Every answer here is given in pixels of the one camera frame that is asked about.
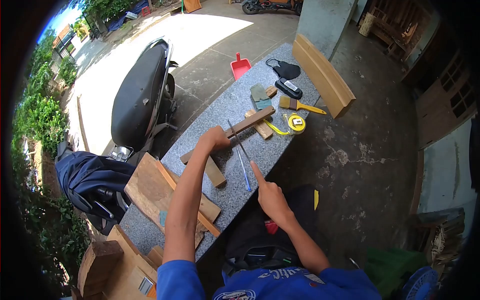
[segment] yellow tape measure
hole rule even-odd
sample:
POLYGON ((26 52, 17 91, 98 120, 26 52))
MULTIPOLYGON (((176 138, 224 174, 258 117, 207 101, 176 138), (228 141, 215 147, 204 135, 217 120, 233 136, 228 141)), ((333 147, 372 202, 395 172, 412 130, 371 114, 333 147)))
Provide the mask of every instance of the yellow tape measure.
POLYGON ((286 114, 283 114, 283 117, 287 121, 287 125, 288 125, 288 128, 289 128, 288 132, 281 131, 280 129, 275 127, 275 125, 273 125, 272 123, 270 123, 267 120, 264 120, 264 122, 270 128, 272 128, 276 133, 278 133, 280 135, 300 134, 305 130, 305 127, 307 126, 307 123, 305 122, 305 120, 301 116, 297 115, 296 113, 292 113, 289 116, 287 116, 286 114))

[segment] sky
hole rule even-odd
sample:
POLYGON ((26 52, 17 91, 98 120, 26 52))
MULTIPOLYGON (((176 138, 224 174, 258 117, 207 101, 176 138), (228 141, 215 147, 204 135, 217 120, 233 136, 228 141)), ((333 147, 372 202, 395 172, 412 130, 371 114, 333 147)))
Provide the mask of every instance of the sky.
POLYGON ((74 9, 68 7, 64 12, 50 19, 47 26, 45 26, 42 33, 38 37, 37 42, 43 39, 43 34, 49 27, 52 27, 58 34, 67 24, 75 23, 80 15, 82 15, 82 11, 78 9, 78 6, 76 6, 74 9))

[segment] hand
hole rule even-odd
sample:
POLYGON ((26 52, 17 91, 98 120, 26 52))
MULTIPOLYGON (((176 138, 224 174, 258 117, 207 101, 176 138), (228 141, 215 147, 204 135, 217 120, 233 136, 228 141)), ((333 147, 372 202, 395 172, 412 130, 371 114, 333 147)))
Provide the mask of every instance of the hand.
POLYGON ((225 135, 222 127, 215 126, 207 130, 198 139, 198 145, 205 147, 209 153, 230 146, 230 140, 225 135))
POLYGON ((250 161, 253 173, 258 181, 258 203, 264 212, 283 230, 289 222, 295 219, 293 212, 287 204, 282 189, 273 182, 265 181, 257 164, 250 161))

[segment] wooden door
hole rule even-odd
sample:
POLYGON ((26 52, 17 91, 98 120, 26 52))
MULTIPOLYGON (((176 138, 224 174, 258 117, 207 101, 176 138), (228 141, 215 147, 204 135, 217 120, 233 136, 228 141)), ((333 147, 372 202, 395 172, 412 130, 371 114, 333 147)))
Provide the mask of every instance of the wooden door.
POLYGON ((446 136, 476 111, 470 72, 457 51, 440 77, 417 101, 420 148, 446 136))

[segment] granite table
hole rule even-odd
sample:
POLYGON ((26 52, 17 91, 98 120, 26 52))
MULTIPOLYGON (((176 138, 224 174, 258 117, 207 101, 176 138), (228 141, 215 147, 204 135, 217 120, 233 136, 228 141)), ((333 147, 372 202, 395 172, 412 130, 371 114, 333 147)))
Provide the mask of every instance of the granite table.
MULTIPOLYGON (((292 45, 285 43, 273 50, 263 60, 256 63, 205 109, 169 149, 161 159, 161 162, 180 176, 185 169, 184 164, 180 161, 180 156, 192 150, 198 138, 205 131, 217 125, 220 125, 223 129, 227 129, 229 128, 227 120, 230 120, 232 124, 240 122, 244 119, 244 114, 247 110, 255 108, 250 96, 250 87, 261 83, 264 88, 267 88, 270 85, 274 85, 275 81, 278 80, 277 74, 272 68, 265 64, 265 61, 268 58, 274 57, 277 60, 298 65, 291 53, 292 45)), ((291 81, 303 91, 303 96, 300 99, 303 104, 313 106, 317 102, 319 94, 303 70, 301 70, 299 77, 291 81)), ((294 111, 278 107, 278 101, 281 95, 283 95, 283 93, 278 90, 277 95, 272 99, 272 105, 275 107, 276 112, 272 115, 271 122, 280 130, 287 131, 288 128, 282 118, 282 114, 290 114, 294 111)), ((308 115, 308 112, 303 109, 297 113, 303 118, 306 118, 308 115)), ((294 136, 274 133, 270 139, 263 140, 252 127, 239 133, 239 138, 250 159, 257 163, 262 174, 266 176, 294 136)), ((232 138, 231 141, 232 145, 236 146, 237 143, 235 139, 232 138)), ((235 148, 223 150, 212 155, 212 158, 227 179, 224 187, 215 188, 207 175, 204 174, 202 184, 203 193, 210 201, 222 209, 215 221, 215 225, 220 231, 225 230, 258 187, 252 168, 243 153, 242 157, 244 164, 246 164, 245 168, 252 189, 251 192, 246 189, 240 159, 235 148)), ((150 249, 156 245, 164 247, 164 234, 154 223, 148 220, 135 205, 132 205, 127 210, 123 220, 120 222, 120 226, 143 254, 148 254, 150 249)), ((210 232, 206 232, 203 240, 196 249, 196 261, 200 259, 214 241, 214 236, 210 232)))

